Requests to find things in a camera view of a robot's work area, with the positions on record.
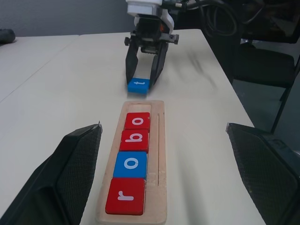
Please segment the blue letter o tile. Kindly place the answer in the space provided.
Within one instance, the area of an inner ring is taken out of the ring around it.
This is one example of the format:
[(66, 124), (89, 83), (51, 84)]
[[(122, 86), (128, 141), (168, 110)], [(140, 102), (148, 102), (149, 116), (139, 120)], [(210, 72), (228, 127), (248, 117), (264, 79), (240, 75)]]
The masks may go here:
[(144, 151), (120, 151), (113, 171), (114, 178), (143, 178), (147, 173), (147, 153)]

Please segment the black chair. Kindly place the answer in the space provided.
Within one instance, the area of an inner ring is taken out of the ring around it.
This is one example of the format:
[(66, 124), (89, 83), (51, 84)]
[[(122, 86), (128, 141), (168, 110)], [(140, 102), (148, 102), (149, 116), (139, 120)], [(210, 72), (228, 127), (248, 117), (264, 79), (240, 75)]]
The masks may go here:
[(227, 7), (209, 6), (206, 19), (214, 33), (235, 35), (248, 42), (237, 46), (233, 78), (284, 88), (271, 132), (274, 133), (294, 81), (300, 60), (257, 48), (252, 41), (296, 43), (300, 38), (300, 0), (221, 0)]

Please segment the red letter r tile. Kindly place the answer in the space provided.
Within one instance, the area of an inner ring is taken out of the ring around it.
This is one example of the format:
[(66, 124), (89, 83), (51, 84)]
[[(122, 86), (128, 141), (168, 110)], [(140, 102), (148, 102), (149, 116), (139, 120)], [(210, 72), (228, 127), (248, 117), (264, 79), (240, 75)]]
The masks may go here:
[(112, 178), (105, 212), (139, 216), (144, 212), (145, 181), (142, 178)]

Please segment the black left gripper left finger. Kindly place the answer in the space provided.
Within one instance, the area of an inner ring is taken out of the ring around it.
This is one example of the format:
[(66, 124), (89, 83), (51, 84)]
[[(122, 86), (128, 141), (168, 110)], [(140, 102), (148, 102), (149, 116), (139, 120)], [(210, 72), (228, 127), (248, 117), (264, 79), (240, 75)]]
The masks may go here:
[(94, 180), (101, 123), (63, 137), (35, 169), (0, 218), (0, 225), (79, 225)]

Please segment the red letter b tile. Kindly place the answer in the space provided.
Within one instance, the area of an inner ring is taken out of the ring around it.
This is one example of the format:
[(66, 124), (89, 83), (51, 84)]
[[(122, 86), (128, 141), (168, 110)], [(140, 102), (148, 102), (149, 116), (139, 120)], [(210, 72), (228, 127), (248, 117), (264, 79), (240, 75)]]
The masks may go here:
[(149, 151), (149, 132), (146, 129), (123, 130), (120, 151)]

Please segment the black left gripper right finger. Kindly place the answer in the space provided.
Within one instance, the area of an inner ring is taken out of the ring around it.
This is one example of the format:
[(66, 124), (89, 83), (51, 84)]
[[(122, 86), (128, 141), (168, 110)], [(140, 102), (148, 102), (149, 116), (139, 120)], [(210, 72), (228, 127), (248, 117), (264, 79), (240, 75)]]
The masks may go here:
[(300, 154), (263, 130), (228, 123), (242, 182), (266, 225), (300, 225)]

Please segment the dark rounded object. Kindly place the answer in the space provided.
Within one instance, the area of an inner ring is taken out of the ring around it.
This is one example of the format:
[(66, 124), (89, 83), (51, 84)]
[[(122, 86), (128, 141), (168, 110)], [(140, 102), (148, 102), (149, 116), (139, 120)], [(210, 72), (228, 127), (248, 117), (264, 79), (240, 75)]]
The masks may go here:
[(10, 44), (15, 40), (15, 33), (12, 29), (0, 29), (0, 45)]

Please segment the blue letter t tile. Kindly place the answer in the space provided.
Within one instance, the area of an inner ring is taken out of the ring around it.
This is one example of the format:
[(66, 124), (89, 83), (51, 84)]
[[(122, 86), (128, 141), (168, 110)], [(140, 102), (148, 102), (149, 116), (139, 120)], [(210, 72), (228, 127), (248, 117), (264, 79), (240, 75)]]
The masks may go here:
[(149, 90), (149, 79), (133, 78), (127, 85), (128, 92), (147, 94)]

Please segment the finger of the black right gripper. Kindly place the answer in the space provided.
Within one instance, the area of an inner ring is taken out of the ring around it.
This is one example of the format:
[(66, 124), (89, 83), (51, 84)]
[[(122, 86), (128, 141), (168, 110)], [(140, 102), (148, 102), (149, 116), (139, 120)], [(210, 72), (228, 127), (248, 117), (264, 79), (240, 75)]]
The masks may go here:
[(135, 70), (138, 64), (138, 52), (139, 47), (136, 44), (130, 44), (125, 59), (126, 64), (126, 80), (130, 82), (135, 74)]
[(159, 78), (165, 64), (166, 53), (168, 50), (168, 43), (161, 43), (158, 48), (157, 55), (154, 56), (151, 73), (150, 73), (150, 88), (154, 86)]

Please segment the wooden letter tray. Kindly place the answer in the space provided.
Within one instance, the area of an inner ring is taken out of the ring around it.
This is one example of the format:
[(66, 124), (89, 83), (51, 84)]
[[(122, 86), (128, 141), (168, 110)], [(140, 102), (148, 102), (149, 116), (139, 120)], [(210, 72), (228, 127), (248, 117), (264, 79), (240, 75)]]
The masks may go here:
[[(142, 215), (113, 215), (105, 212), (106, 200), (120, 152), (121, 134), (127, 113), (150, 113), (149, 151), (145, 181), (144, 212)], [(167, 184), (165, 153), (165, 106), (163, 101), (127, 101), (123, 104), (107, 160), (96, 210), (100, 225), (164, 225), (167, 218)]]

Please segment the red letter o tile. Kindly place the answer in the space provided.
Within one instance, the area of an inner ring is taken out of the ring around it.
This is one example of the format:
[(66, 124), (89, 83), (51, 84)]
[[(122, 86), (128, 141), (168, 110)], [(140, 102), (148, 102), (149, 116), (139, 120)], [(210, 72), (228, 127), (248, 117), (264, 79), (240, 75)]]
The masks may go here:
[(150, 129), (149, 112), (129, 112), (126, 115), (125, 130), (129, 129)]

